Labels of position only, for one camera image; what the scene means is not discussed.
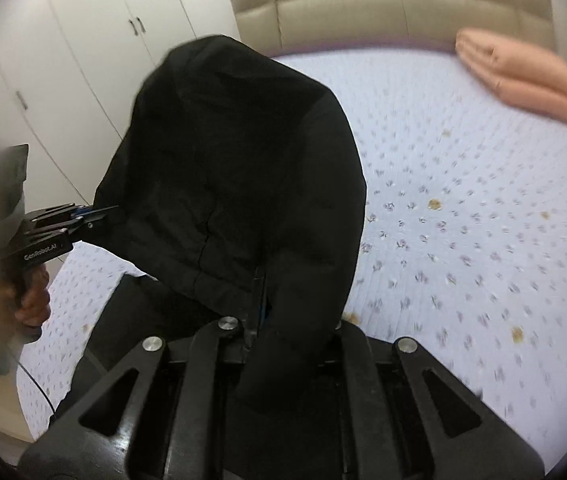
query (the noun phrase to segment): headboard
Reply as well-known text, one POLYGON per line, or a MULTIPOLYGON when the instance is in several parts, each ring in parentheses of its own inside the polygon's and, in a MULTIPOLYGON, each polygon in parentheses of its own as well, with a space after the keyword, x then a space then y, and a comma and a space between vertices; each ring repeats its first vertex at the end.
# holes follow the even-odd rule
POLYGON ((409 42, 454 50, 479 27, 555 49, 550 0, 230 0, 241 40, 276 56, 322 46, 409 42))

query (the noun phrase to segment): black cable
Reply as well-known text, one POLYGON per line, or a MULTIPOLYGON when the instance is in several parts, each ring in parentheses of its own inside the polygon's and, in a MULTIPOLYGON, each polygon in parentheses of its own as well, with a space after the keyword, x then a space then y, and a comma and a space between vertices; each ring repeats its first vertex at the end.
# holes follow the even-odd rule
POLYGON ((19 359, 17 359, 15 357, 15 355, 8 350, 8 355, 10 355, 10 357, 13 358, 14 362, 17 363, 17 365, 19 365, 19 367, 25 371, 26 375, 30 378, 31 381, 33 381, 33 384, 39 389, 39 391, 42 393, 42 395, 44 396, 44 398, 46 399, 46 402, 48 403, 48 406, 50 406, 50 409, 52 410, 52 420, 54 420, 55 422, 57 421, 57 414, 55 412, 55 408, 52 405, 52 402, 50 401, 50 399, 48 398, 48 396, 46 395, 46 392, 42 389, 41 386, 39 386, 39 383, 35 380, 35 378, 30 374, 30 372, 28 370, 26 370, 26 367, 21 363, 21 361, 19 359))

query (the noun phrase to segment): black jacket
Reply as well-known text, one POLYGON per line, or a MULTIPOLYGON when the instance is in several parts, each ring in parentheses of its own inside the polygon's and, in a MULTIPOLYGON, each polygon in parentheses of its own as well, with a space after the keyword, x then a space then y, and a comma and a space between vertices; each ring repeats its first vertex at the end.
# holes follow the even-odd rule
POLYGON ((273 310, 239 387, 257 399, 303 384, 339 321, 365 190, 333 93, 214 36, 148 77, 95 206, 125 209, 103 247, 220 314, 245 317, 265 267, 273 310))

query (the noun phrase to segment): triangular cutout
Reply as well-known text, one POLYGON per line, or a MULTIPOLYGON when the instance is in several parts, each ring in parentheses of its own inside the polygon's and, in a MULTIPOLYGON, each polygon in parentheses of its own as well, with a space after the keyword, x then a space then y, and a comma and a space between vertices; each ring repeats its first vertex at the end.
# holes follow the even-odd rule
POLYGON ((132 393, 132 387, 139 372, 128 370, 123 374, 110 389, 99 397, 86 413, 80 418, 80 424, 84 428, 97 431, 104 436, 113 436, 122 415, 128 404, 128 399, 132 393))
POLYGON ((481 424, 481 417, 471 409, 432 370, 423 372, 430 396, 435 403, 445 434, 450 438, 460 436, 481 424))

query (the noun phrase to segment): silver screw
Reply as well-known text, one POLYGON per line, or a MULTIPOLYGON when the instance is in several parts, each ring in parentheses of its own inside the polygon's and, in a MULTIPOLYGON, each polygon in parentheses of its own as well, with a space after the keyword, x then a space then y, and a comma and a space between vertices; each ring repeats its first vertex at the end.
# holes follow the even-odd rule
POLYGON ((161 337, 151 335, 150 337, 144 339, 142 346, 147 352, 156 352, 163 346, 163 340, 161 339, 161 337))
POLYGON ((419 348, 417 341, 412 339, 411 337, 402 337, 397 342, 397 348, 404 352, 404 354, 412 354, 412 352, 416 351, 419 348))
POLYGON ((222 330, 235 330, 240 325, 240 322, 236 317, 225 316, 219 320, 217 325, 222 330))

